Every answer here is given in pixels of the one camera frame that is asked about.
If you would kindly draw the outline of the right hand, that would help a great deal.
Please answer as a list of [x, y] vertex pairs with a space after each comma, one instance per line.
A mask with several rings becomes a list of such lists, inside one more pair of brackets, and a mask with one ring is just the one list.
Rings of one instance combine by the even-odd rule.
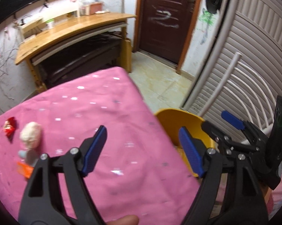
[[260, 185], [265, 204], [268, 205], [272, 202], [272, 189], [266, 185]]

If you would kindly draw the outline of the left hand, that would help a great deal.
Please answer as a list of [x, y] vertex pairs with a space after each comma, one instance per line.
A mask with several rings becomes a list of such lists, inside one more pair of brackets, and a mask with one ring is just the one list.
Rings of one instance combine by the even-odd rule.
[[114, 221], [109, 221], [107, 225], [138, 225], [139, 218], [136, 215], [127, 215]]

